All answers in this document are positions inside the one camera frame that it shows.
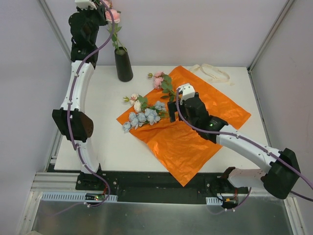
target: pink flower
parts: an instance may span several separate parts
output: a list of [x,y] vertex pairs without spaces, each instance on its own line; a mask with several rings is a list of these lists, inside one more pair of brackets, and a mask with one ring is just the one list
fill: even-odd
[[105,3],[109,8],[112,7],[112,4],[111,4],[109,1],[104,0],[104,3]]
[[164,75],[164,73],[162,71],[160,71],[160,72],[156,72],[154,74],[154,77],[162,77],[163,75]]
[[[111,12],[113,14],[114,22],[119,23],[120,22],[120,19],[119,19],[120,14],[114,9],[111,9]],[[112,18],[111,18],[111,15],[109,14],[109,11],[106,11],[106,18],[107,18],[107,21],[112,23]]]
[[155,78],[155,82],[153,84],[155,89],[160,89],[161,88],[161,82],[163,82],[163,77],[157,77]]

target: flower bouquet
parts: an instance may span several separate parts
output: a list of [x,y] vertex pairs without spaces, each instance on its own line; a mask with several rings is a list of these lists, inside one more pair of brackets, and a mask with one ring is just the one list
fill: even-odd
[[[157,72],[154,75],[149,73],[148,78],[152,77],[154,78],[154,88],[157,90],[163,89],[162,93],[167,94],[162,96],[161,99],[169,98],[169,101],[173,101],[176,93],[173,91],[171,77],[164,74],[164,72]],[[153,125],[163,118],[169,118],[165,103],[159,100],[152,105],[148,103],[146,97],[142,97],[139,94],[132,94],[130,97],[123,97],[123,99],[125,102],[130,102],[136,112],[131,112],[129,114],[129,121],[123,124],[124,132],[129,132],[131,128],[136,130],[145,124]]]

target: artificial flower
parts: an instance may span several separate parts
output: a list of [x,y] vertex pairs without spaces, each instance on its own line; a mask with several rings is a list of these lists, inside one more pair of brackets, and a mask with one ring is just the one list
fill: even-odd
[[135,118],[136,118],[136,114],[134,112],[131,112],[128,117],[129,121],[132,121]]
[[109,7],[109,8],[112,8],[112,3],[107,1],[107,0],[104,0],[104,3]]
[[[113,19],[115,23],[119,23],[120,22],[120,13],[118,13],[116,10],[111,9],[112,15],[113,15]],[[108,22],[112,23],[112,18],[111,15],[109,14],[109,11],[106,11],[106,18]]]
[[134,103],[134,109],[136,113],[140,113],[141,111],[141,103],[139,102],[139,100],[136,100]]
[[131,102],[131,105],[134,105],[135,104],[135,101],[138,99],[138,94],[132,94],[131,97],[130,97],[130,102]]
[[133,120],[132,120],[132,122],[131,122],[131,125],[132,125],[132,127],[134,127],[135,128],[135,130],[138,128],[138,125],[139,125],[139,120],[138,120],[138,118],[134,118]]
[[154,88],[157,89],[157,90],[160,89],[162,82],[163,82],[163,77],[157,77],[157,78],[155,79],[154,84],[153,84]]
[[160,101],[156,102],[155,108],[161,111],[166,111],[165,104]]
[[124,132],[125,132],[125,133],[126,133],[126,132],[129,132],[130,129],[131,129],[131,123],[130,123],[129,121],[125,122],[125,123],[123,124],[123,130],[124,130]]
[[161,118],[157,115],[157,112],[155,110],[149,109],[151,111],[149,111],[147,116],[147,121],[150,123],[150,125],[153,125],[154,123],[157,123],[158,121],[161,120]]
[[159,72],[156,72],[154,74],[154,77],[157,78],[157,77],[162,77],[164,75],[164,73],[162,71],[159,71]]
[[138,118],[139,122],[145,122],[147,120],[144,113],[139,113],[137,115],[137,118]]

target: black vase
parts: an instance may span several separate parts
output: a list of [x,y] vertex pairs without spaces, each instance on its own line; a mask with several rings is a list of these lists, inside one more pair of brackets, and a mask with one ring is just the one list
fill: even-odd
[[134,75],[128,52],[123,47],[119,47],[119,51],[123,53],[118,54],[117,49],[114,51],[117,77],[122,82],[129,82]]

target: white arm segment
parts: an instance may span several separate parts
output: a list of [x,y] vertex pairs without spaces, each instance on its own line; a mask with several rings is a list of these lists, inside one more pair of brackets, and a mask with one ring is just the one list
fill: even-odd
[[[67,110],[67,104],[69,99],[70,90],[73,84],[74,76],[76,75],[76,71],[78,69],[78,66],[81,64],[81,60],[77,60],[72,63],[72,70],[71,70],[71,76],[70,81],[67,89],[67,94],[65,96],[65,99],[61,105],[61,108],[64,110]],[[94,68],[91,63],[84,63],[82,68],[79,71],[78,77],[76,79],[73,97],[72,97],[72,105],[70,107],[70,110],[73,111],[74,109],[78,109],[81,112],[85,112],[85,99],[87,94],[87,89],[89,85],[89,81],[91,76],[93,75]]]
[[[86,165],[93,172],[97,172],[99,168],[99,161],[98,161],[97,156],[94,153],[91,138],[88,138],[85,143],[82,141],[75,141],[75,143],[80,145],[80,153]],[[80,170],[83,173],[90,174],[90,172],[83,165],[81,165]]]
[[[69,81],[69,85],[67,89],[67,94],[61,105],[61,108],[63,108],[64,110],[67,110],[69,94],[70,94],[70,90],[74,81],[74,76],[81,62],[82,61],[75,61],[72,63],[71,77],[70,77],[70,81]],[[94,68],[91,63],[83,64],[78,74],[78,77],[76,79],[73,96],[72,96],[72,105],[70,108],[71,111],[73,111],[74,109],[78,109],[79,111],[85,113],[86,94],[87,94],[89,81],[90,81],[91,76],[93,75],[93,72],[94,72]],[[75,141],[75,143],[80,145],[80,152],[86,165],[93,172],[97,172],[99,168],[99,161],[98,161],[97,156],[94,153],[92,143],[91,143],[91,138],[88,138],[85,143],[82,141]],[[90,172],[83,165],[81,166],[81,171],[84,173],[90,174]]]
[[[224,126],[221,130],[221,132],[230,132],[234,133],[236,135],[240,135],[243,137],[248,138],[245,135],[242,135],[239,133],[233,126],[227,125]],[[216,136],[216,142],[222,146],[225,146],[227,148],[230,148],[234,150],[235,152],[239,153],[240,155],[244,156],[245,158],[249,159],[253,163],[255,163],[262,171],[265,173],[268,173],[270,170],[270,162],[275,162],[276,159],[272,156],[269,156],[267,153],[263,152],[258,147],[246,142],[243,139],[236,138],[234,136],[229,135],[217,135]],[[275,148],[271,148],[268,146],[265,146],[263,144],[259,144],[265,149],[267,149],[269,152],[272,152],[276,156],[279,156],[279,150]]]
[[261,181],[262,176],[265,176],[265,172],[261,169],[242,170],[235,168],[230,172],[228,181],[235,188],[264,188],[263,182]]

